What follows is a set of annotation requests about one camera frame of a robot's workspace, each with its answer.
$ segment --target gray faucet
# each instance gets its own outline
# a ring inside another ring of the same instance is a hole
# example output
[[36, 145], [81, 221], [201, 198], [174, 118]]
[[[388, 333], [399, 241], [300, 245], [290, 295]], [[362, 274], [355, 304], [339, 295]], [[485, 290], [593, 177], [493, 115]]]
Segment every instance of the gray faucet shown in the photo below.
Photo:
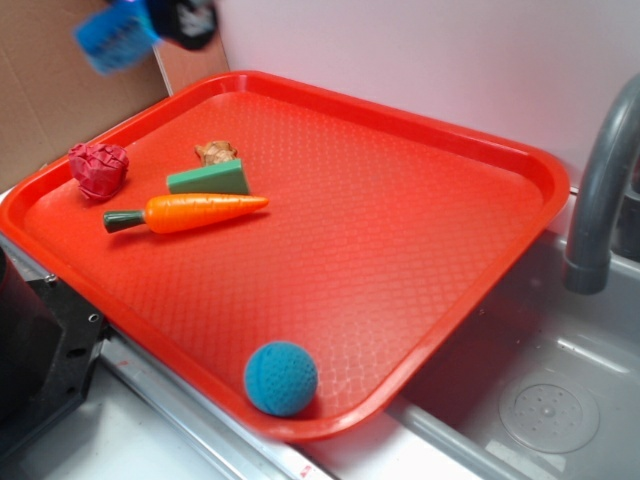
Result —
[[603, 290], [612, 249], [640, 260], [639, 156], [640, 74], [613, 102], [582, 177], [562, 268], [567, 289]]

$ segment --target gray sink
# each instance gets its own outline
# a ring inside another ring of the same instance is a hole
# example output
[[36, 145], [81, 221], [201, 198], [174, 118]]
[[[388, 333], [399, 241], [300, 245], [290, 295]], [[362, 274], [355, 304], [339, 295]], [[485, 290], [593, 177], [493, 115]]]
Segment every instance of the gray sink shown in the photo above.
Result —
[[562, 249], [545, 233], [403, 391], [484, 478], [640, 478], [640, 269], [573, 294]]

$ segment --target toy carrot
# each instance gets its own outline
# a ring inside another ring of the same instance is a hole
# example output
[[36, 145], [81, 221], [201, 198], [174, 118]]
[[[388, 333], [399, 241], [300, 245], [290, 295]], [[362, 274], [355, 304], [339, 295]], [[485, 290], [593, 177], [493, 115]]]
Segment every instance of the toy carrot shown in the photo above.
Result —
[[219, 193], [161, 195], [147, 202], [144, 210], [105, 212], [107, 232], [146, 223], [155, 233], [171, 233], [202, 227], [254, 212], [269, 203], [263, 197]]

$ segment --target brown cardboard box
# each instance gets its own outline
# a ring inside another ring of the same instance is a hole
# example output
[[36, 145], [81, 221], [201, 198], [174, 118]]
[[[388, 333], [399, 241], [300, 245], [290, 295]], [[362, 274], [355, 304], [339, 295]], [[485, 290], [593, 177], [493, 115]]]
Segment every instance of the brown cardboard box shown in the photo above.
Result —
[[220, 35], [216, 35], [209, 45], [196, 52], [162, 43], [156, 48], [156, 57], [171, 94], [178, 93], [197, 80], [229, 71]]
[[103, 0], [2, 1], [0, 192], [167, 95], [158, 64], [97, 74], [72, 36]]

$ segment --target teal foam ball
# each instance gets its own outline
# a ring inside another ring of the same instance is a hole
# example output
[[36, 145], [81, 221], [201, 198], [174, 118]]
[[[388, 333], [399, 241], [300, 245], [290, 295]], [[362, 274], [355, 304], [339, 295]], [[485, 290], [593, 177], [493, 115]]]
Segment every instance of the teal foam ball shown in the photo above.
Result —
[[278, 417], [295, 415], [316, 393], [318, 369], [307, 351], [291, 342], [271, 342], [251, 356], [244, 386], [259, 410]]

